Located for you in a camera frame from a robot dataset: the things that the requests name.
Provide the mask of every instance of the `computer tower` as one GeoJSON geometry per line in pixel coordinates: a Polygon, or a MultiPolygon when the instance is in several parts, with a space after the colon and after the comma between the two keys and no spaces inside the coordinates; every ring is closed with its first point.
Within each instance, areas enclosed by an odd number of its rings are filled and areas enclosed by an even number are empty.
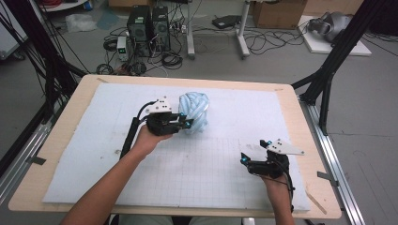
{"type": "Polygon", "coordinates": [[[152,22],[157,47],[160,46],[163,52],[169,52],[171,47],[167,7],[154,7],[152,10],[152,22]]]}
{"type": "Polygon", "coordinates": [[[154,37],[150,7],[132,6],[127,28],[133,51],[137,52],[138,56],[150,56],[149,41],[154,37]]]}

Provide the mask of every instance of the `floor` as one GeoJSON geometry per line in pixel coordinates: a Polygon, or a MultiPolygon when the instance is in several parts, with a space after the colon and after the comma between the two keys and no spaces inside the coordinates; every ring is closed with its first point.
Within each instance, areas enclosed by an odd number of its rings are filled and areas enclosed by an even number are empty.
{"type": "MultiPolygon", "coordinates": [[[[113,17],[108,9],[84,12],[79,8],[65,14],[86,13],[94,21],[112,17],[112,24],[91,32],[66,33],[64,38],[90,71],[104,62],[103,38],[126,25],[127,20],[113,17]]],[[[55,15],[56,19],[65,14],[55,15]]],[[[193,23],[211,26],[211,17],[195,18],[193,23]]],[[[327,55],[309,53],[305,44],[251,55],[241,60],[232,34],[195,33],[198,54],[190,60],[185,46],[183,66],[178,70],[152,69],[146,76],[186,79],[241,81],[255,83],[294,83],[317,71],[327,55]]],[[[328,132],[345,177],[366,224],[398,223],[398,71],[397,56],[363,39],[371,57],[349,56],[338,70],[331,90],[328,132]]],[[[397,54],[398,43],[372,39],[377,45],[397,54]]],[[[63,44],[68,60],[80,67],[63,44]]],[[[44,101],[38,79],[28,60],[0,61],[0,157],[9,149],[44,101]]],[[[301,94],[305,88],[297,90],[301,94]]],[[[64,214],[19,213],[8,210],[9,197],[0,206],[2,224],[54,224],[64,214]]],[[[325,224],[348,224],[340,219],[322,220],[325,224]]],[[[297,224],[305,224],[302,219],[297,224]]],[[[256,224],[269,224],[257,219],[256,224]]]]}

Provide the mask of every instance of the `black cable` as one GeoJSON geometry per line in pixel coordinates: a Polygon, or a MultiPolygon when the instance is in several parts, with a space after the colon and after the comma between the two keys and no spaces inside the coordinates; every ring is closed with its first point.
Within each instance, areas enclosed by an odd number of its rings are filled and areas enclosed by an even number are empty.
{"type": "MultiPolygon", "coordinates": [[[[0,23],[3,24],[3,26],[6,28],[6,30],[8,30],[8,32],[15,38],[15,40],[17,41],[17,43],[23,48],[23,50],[26,53],[26,56],[29,58],[30,62],[32,63],[35,71],[36,71],[36,75],[40,76],[42,78],[45,78],[45,75],[43,74],[43,72],[40,70],[40,68],[38,67],[38,65],[36,64],[36,61],[33,59],[32,55],[30,54],[30,52],[26,49],[26,45],[25,43],[19,39],[19,37],[17,36],[17,32],[13,32],[15,30],[13,30],[11,27],[9,27],[7,25],[7,23],[3,20],[3,17],[0,17],[0,23]]],[[[38,77],[38,82],[41,88],[41,91],[45,94],[43,85],[40,81],[40,78],[38,77]]]]}
{"type": "Polygon", "coordinates": [[[176,10],[178,9],[178,4],[176,4],[176,7],[175,8],[173,8],[170,12],[174,12],[174,14],[173,14],[173,16],[172,16],[172,18],[170,19],[170,21],[171,22],[173,22],[174,21],[174,17],[175,17],[175,15],[176,15],[176,10]]]}
{"type": "MultiPolygon", "coordinates": [[[[82,60],[79,58],[79,56],[76,54],[76,52],[70,47],[70,45],[68,44],[68,42],[64,39],[64,37],[62,36],[62,34],[59,32],[58,29],[56,29],[55,25],[53,24],[52,20],[48,17],[48,12],[47,12],[47,8],[44,8],[44,12],[41,10],[41,7],[39,7],[39,12],[41,14],[41,16],[43,18],[47,18],[48,22],[50,23],[50,26],[53,29],[53,33],[55,34],[55,32],[64,40],[65,44],[67,44],[68,48],[72,51],[72,53],[74,54],[74,56],[76,57],[76,59],[79,61],[79,63],[83,66],[83,68],[85,69],[85,71],[87,73],[90,73],[90,71],[88,70],[87,67],[85,67],[84,63],[82,62],[82,60]]],[[[58,51],[60,51],[62,58],[65,58],[65,55],[62,51],[62,47],[61,47],[61,42],[59,41],[57,36],[53,36],[54,42],[56,43],[57,47],[58,47],[58,51]]]]}
{"type": "Polygon", "coordinates": [[[366,37],[368,38],[377,38],[386,42],[398,42],[398,37],[391,37],[388,35],[381,35],[381,34],[376,34],[376,33],[366,33],[366,37]]]}
{"type": "Polygon", "coordinates": [[[265,177],[265,176],[259,175],[259,174],[254,174],[254,175],[259,176],[259,177],[261,177],[262,179],[270,180],[270,181],[273,181],[273,182],[280,183],[280,184],[283,184],[283,185],[288,186],[287,183],[282,182],[282,181],[279,181],[279,180],[275,180],[275,179],[272,179],[272,178],[268,178],[268,177],[265,177]]]}
{"type": "Polygon", "coordinates": [[[283,171],[283,173],[286,175],[287,177],[287,187],[288,187],[288,191],[290,193],[290,204],[291,204],[291,211],[293,212],[294,206],[292,204],[293,201],[293,194],[294,194],[294,190],[295,188],[293,187],[293,181],[292,181],[292,177],[290,176],[289,171],[278,161],[278,160],[274,160],[273,161],[276,165],[279,166],[279,168],[283,171]]]}
{"type": "Polygon", "coordinates": [[[223,30],[203,27],[203,28],[199,28],[197,30],[192,30],[192,31],[193,32],[199,32],[199,31],[209,30],[209,31],[216,31],[216,32],[224,32],[224,31],[232,31],[232,30],[235,30],[235,29],[236,29],[235,26],[232,26],[231,28],[223,29],[223,30]]]}
{"type": "Polygon", "coordinates": [[[378,48],[380,48],[380,49],[382,49],[382,50],[384,50],[384,51],[386,51],[386,52],[388,52],[388,53],[391,53],[391,54],[393,54],[393,55],[395,55],[395,56],[398,56],[398,54],[396,54],[396,53],[394,53],[394,52],[392,52],[392,51],[390,51],[390,50],[387,50],[387,49],[381,47],[380,45],[378,45],[378,44],[372,42],[371,40],[369,40],[369,39],[367,39],[367,38],[365,38],[365,37],[362,37],[362,38],[365,39],[365,40],[367,40],[368,42],[370,42],[370,43],[376,45],[378,48]]]}
{"type": "Polygon", "coordinates": [[[251,46],[248,46],[249,51],[252,54],[255,55],[260,55],[263,54],[267,51],[274,50],[274,49],[279,49],[281,47],[284,47],[286,45],[301,45],[304,43],[304,35],[307,33],[308,29],[308,22],[306,21],[298,26],[298,29],[305,25],[303,28],[303,31],[301,34],[293,34],[292,32],[287,32],[287,31],[267,31],[265,33],[262,33],[257,30],[249,30],[246,29],[247,31],[257,33],[257,35],[251,35],[251,34],[245,34],[245,40],[253,40],[253,43],[251,46]],[[262,45],[261,47],[254,48],[254,46],[257,44],[257,40],[262,39],[262,45]],[[273,47],[266,48],[266,45],[269,44],[273,47]]]}
{"type": "Polygon", "coordinates": [[[132,141],[134,140],[134,137],[137,133],[138,127],[140,126],[141,123],[144,122],[144,118],[146,118],[146,117],[144,117],[143,120],[140,121],[140,116],[141,116],[141,113],[143,112],[144,108],[146,108],[149,105],[155,104],[155,102],[156,101],[150,101],[147,104],[145,104],[143,107],[141,107],[140,111],[137,114],[137,117],[132,118],[129,132],[127,134],[126,140],[123,143],[123,148],[120,153],[120,158],[124,157],[130,151],[131,144],[132,144],[132,141]]]}
{"type": "Polygon", "coordinates": [[[105,40],[102,46],[106,51],[114,52],[117,50],[117,39],[105,40]]]}
{"type": "Polygon", "coordinates": [[[144,121],[147,119],[148,115],[144,116],[142,119],[140,119],[140,124],[144,123],[144,121]]]}
{"type": "Polygon", "coordinates": [[[118,37],[122,36],[122,34],[123,34],[124,32],[126,32],[127,30],[128,30],[128,29],[127,29],[127,27],[125,27],[125,26],[124,26],[124,27],[119,27],[119,28],[117,28],[117,29],[111,31],[107,37],[104,37],[104,38],[103,38],[103,40],[107,41],[107,40],[110,40],[110,39],[118,39],[118,37]],[[115,34],[115,31],[118,31],[118,30],[121,30],[121,29],[123,29],[123,30],[120,31],[118,34],[115,34]]]}
{"type": "Polygon", "coordinates": [[[182,13],[181,5],[182,5],[182,4],[179,4],[179,13],[181,14],[181,18],[182,18],[181,24],[184,24],[184,22],[185,22],[185,17],[184,17],[184,13],[182,13]]]}
{"type": "Polygon", "coordinates": [[[161,64],[168,69],[179,69],[182,67],[182,57],[179,56],[178,54],[174,54],[171,52],[165,52],[161,56],[161,64]]]}
{"type": "Polygon", "coordinates": [[[108,64],[99,64],[96,69],[96,74],[103,74],[104,71],[107,71],[107,74],[114,73],[114,69],[108,64]]]}
{"type": "Polygon", "coordinates": [[[8,16],[7,9],[6,9],[6,7],[3,5],[3,1],[0,1],[0,4],[1,4],[1,7],[3,8],[3,10],[6,12],[6,15],[7,15],[7,18],[8,18],[8,25],[9,25],[10,27],[14,28],[14,27],[12,26],[11,19],[10,19],[9,16],[8,16]]]}

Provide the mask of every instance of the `cable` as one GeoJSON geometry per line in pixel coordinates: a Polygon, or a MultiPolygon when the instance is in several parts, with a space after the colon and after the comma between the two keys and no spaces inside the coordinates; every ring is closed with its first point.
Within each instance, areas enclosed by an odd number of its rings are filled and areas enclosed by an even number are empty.
{"type": "Polygon", "coordinates": [[[6,7],[3,5],[3,1],[0,1],[0,4],[1,4],[1,7],[3,8],[3,10],[6,12],[6,15],[7,15],[7,18],[8,18],[8,21],[6,20],[6,19],[4,19],[6,22],[8,22],[8,25],[10,26],[10,27],[13,27],[12,26],[12,22],[11,22],[11,19],[9,18],[9,16],[8,16],[8,12],[7,12],[7,10],[6,10],[6,7]]]}
{"type": "Polygon", "coordinates": [[[168,69],[179,69],[182,67],[182,57],[179,56],[178,54],[175,54],[173,52],[165,52],[162,56],[161,56],[161,64],[168,69]]]}
{"type": "Polygon", "coordinates": [[[160,68],[161,70],[163,70],[164,73],[166,74],[166,78],[167,78],[167,77],[169,77],[169,73],[167,72],[167,70],[164,69],[164,68],[161,67],[161,66],[155,65],[154,62],[153,62],[153,58],[157,58],[158,56],[161,55],[161,52],[159,52],[159,54],[158,54],[157,56],[155,56],[155,55],[156,55],[156,47],[157,47],[157,45],[155,45],[155,49],[151,49],[151,51],[152,51],[153,53],[152,53],[152,55],[151,55],[150,57],[148,57],[147,63],[152,64],[152,66],[154,66],[153,68],[160,68]]]}
{"type": "Polygon", "coordinates": [[[394,53],[394,52],[391,52],[390,50],[387,50],[387,49],[381,47],[380,45],[378,45],[378,44],[372,42],[371,40],[369,40],[369,39],[367,39],[367,38],[365,38],[365,37],[362,37],[362,38],[365,39],[365,40],[367,40],[368,42],[370,42],[370,43],[376,45],[378,48],[380,48],[380,49],[382,49],[382,50],[384,50],[384,51],[386,51],[386,52],[388,52],[388,53],[391,53],[391,54],[393,54],[393,55],[395,55],[395,56],[398,56],[398,54],[396,54],[396,53],[394,53]]]}
{"type": "Polygon", "coordinates": [[[376,33],[366,33],[365,36],[368,38],[377,38],[377,39],[387,41],[387,42],[398,42],[398,37],[391,37],[388,35],[381,35],[381,34],[376,34],[376,33]]]}
{"type": "Polygon", "coordinates": [[[97,66],[96,73],[97,74],[103,74],[104,71],[106,71],[107,74],[113,74],[114,73],[114,69],[111,66],[109,66],[108,64],[99,64],[97,66]]]}
{"type": "MultiPolygon", "coordinates": [[[[88,70],[87,67],[85,67],[84,63],[83,63],[82,60],[79,58],[79,56],[76,54],[76,52],[70,47],[70,45],[68,44],[68,42],[64,39],[64,37],[62,36],[62,34],[59,32],[59,29],[56,29],[56,27],[54,26],[54,24],[53,24],[53,22],[51,21],[51,19],[49,19],[48,15],[47,15],[47,14],[48,14],[47,8],[44,8],[44,12],[43,12],[41,9],[40,9],[39,11],[40,11],[40,14],[41,14],[41,16],[42,16],[43,18],[47,18],[47,19],[48,19],[48,22],[50,23],[50,26],[52,27],[54,33],[58,34],[58,35],[62,38],[62,40],[63,40],[63,41],[65,42],[65,44],[68,46],[68,48],[70,49],[70,51],[73,53],[73,55],[74,55],[74,56],[76,57],[76,59],[79,61],[79,63],[83,66],[83,68],[85,69],[85,72],[90,73],[90,71],[88,70]]],[[[61,47],[61,44],[60,44],[60,41],[59,41],[58,37],[57,37],[57,36],[52,36],[52,38],[54,39],[55,43],[57,43],[58,51],[61,52],[63,58],[65,59],[65,56],[64,56],[64,54],[63,54],[62,47],[61,47]]]]}
{"type": "Polygon", "coordinates": [[[224,49],[227,49],[227,48],[229,47],[229,45],[230,45],[230,40],[229,40],[230,37],[229,37],[228,35],[229,35],[229,34],[235,34],[235,33],[236,33],[236,31],[235,31],[235,29],[236,29],[235,26],[233,26],[233,27],[231,27],[231,28],[229,28],[229,29],[225,29],[225,30],[213,29],[213,28],[204,27],[204,26],[200,26],[200,25],[194,25],[194,26],[198,27],[199,29],[193,30],[193,32],[200,32],[200,31],[206,31],[206,30],[208,30],[208,31],[212,31],[212,32],[214,32],[214,33],[220,33],[220,34],[224,34],[224,35],[227,36],[227,44],[226,44],[226,46],[225,46],[225,47],[222,47],[222,48],[220,48],[220,49],[218,49],[218,50],[215,50],[215,51],[213,51],[213,52],[206,52],[206,51],[208,50],[208,47],[207,47],[206,45],[203,44],[203,40],[200,39],[200,38],[198,38],[198,37],[194,38],[193,40],[200,40],[200,41],[201,41],[200,44],[199,44],[199,46],[203,46],[203,47],[206,48],[206,50],[205,50],[204,52],[198,52],[198,54],[213,54],[213,53],[217,53],[217,52],[219,52],[219,51],[222,51],[222,50],[224,50],[224,49]]]}
{"type": "Polygon", "coordinates": [[[245,40],[253,39],[253,43],[251,46],[248,46],[248,49],[251,51],[251,53],[260,55],[265,53],[266,51],[273,50],[273,49],[279,49],[285,45],[301,45],[304,43],[304,33],[303,34],[293,34],[291,32],[284,32],[284,31],[267,31],[265,33],[261,33],[256,30],[247,30],[251,31],[254,33],[257,33],[257,35],[252,35],[249,36],[245,34],[245,40]],[[257,39],[263,39],[263,43],[260,48],[254,48],[254,45],[256,44],[257,39]],[[266,44],[269,43],[271,46],[270,48],[265,48],[266,44]]]}
{"type": "Polygon", "coordinates": [[[128,30],[127,27],[119,27],[119,28],[111,31],[107,37],[103,38],[103,40],[106,41],[106,40],[110,40],[110,39],[117,39],[118,37],[122,36],[122,34],[124,32],[126,32],[127,30],[128,30]]]}
{"type": "Polygon", "coordinates": [[[102,46],[106,51],[115,52],[117,50],[117,39],[106,40],[102,46]]]}

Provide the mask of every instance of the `black metal frame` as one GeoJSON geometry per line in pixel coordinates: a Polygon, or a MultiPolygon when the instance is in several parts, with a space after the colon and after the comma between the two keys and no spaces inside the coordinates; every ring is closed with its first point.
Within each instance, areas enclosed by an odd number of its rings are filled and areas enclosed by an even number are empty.
{"type": "Polygon", "coordinates": [[[309,105],[314,105],[316,99],[322,93],[321,112],[319,126],[324,135],[327,133],[327,119],[329,110],[329,98],[331,82],[337,69],[342,65],[352,49],[357,45],[360,38],[374,20],[380,9],[393,0],[364,0],[350,24],[344,30],[341,38],[330,52],[322,67],[312,75],[292,84],[294,89],[310,84],[305,93],[301,94],[300,100],[309,105]]]}
{"type": "Polygon", "coordinates": [[[44,91],[46,101],[33,117],[28,126],[23,130],[15,143],[8,149],[6,154],[0,159],[0,177],[7,171],[8,166],[23,149],[27,140],[40,123],[46,123],[54,115],[54,104],[61,95],[70,97],[77,87],[77,82],[72,78],[72,74],[83,77],[86,72],[67,62],[57,51],[50,37],[41,25],[40,20],[35,14],[30,1],[3,1],[9,11],[15,17],[21,28],[24,30],[29,40],[33,43],[36,51],[44,62],[44,67],[37,64],[37,58],[32,57],[26,49],[26,43],[22,42],[13,27],[8,26],[7,22],[0,17],[0,23],[15,38],[17,43],[25,51],[29,60],[40,76],[46,79],[44,91]],[[55,87],[55,81],[59,82],[59,87],[55,87]]]}

